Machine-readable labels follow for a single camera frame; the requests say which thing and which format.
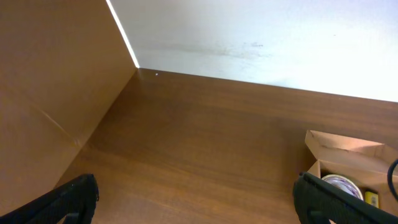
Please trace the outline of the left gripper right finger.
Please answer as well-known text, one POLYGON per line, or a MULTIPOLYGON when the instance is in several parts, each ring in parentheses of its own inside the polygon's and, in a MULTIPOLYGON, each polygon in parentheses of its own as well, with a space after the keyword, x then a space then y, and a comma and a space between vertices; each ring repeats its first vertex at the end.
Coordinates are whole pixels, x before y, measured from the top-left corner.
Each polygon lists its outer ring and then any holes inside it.
POLYGON ((302 172, 293 187, 300 223, 395 224, 397 217, 302 172))

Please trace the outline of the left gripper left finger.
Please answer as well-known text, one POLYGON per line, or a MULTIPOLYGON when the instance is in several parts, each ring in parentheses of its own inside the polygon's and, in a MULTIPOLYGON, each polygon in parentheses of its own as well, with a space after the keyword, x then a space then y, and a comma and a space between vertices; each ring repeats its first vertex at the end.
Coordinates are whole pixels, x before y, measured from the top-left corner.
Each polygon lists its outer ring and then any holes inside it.
POLYGON ((99 200, 93 174, 83 174, 41 197, 1 216, 3 224, 90 224, 99 200))

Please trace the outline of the white masking tape roll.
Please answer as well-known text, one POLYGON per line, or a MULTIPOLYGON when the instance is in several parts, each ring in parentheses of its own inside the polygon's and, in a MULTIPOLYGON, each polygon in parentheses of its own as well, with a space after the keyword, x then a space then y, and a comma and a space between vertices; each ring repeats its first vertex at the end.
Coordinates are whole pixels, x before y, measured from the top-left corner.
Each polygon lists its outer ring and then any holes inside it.
POLYGON ((359 187, 355 185, 354 182, 352 182, 351 180, 349 180, 344 176, 337 174, 329 174, 323 176, 322 180, 360 200, 364 200, 359 187))

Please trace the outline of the yellow highlighter marker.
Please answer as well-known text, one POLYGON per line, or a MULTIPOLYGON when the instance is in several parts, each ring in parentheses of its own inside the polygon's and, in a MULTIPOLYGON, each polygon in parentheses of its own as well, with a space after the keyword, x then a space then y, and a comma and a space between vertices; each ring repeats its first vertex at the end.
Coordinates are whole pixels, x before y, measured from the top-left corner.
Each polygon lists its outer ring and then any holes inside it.
POLYGON ((364 201, 374 207, 379 208, 379 195, 370 191, 364 194, 364 201))

